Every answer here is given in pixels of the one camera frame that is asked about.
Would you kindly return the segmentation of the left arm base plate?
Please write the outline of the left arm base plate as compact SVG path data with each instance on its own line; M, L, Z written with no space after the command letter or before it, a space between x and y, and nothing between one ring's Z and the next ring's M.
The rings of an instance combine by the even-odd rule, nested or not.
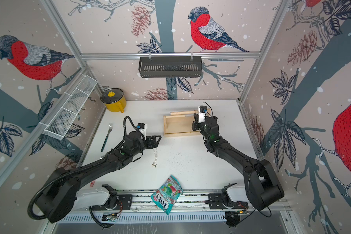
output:
M92 206L92 211L128 211L131 209L133 196L129 194L116 195L115 198L109 198L101 206Z

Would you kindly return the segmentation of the wooden jewelry display stand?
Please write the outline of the wooden jewelry display stand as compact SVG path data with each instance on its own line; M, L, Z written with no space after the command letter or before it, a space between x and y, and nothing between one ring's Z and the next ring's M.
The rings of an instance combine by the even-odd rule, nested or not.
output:
M187 137L201 135L200 131L193 131L194 114L198 111L172 112L169 116L163 116L165 137Z

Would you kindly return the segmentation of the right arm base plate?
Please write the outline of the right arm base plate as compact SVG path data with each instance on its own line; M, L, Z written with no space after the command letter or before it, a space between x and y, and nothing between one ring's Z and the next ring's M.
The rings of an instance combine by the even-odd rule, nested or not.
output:
M226 195L223 194L208 194L208 199L204 201L209 205L211 210L222 209L243 209L247 210L249 205L244 201L231 201Z

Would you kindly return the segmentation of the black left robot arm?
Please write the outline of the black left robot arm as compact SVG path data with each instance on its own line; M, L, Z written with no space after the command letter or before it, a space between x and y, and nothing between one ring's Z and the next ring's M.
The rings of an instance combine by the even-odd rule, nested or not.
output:
M33 220L47 219L55 223L67 216L75 206L77 192L90 182L134 161L134 156L145 150L156 149L162 139L160 135L145 136L141 131L144 123L133 125L132 132L124 132L117 146L101 159L82 167L65 170L56 169L42 188L31 198L27 214Z

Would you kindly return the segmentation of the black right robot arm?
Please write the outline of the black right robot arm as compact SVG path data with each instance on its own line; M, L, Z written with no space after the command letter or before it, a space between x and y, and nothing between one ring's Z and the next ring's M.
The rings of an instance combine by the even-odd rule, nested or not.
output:
M254 208L261 211L284 197L279 179L267 160L251 158L234 148L219 134L217 117L203 117L193 114L193 131L200 131L209 153L235 167L244 178L246 197Z

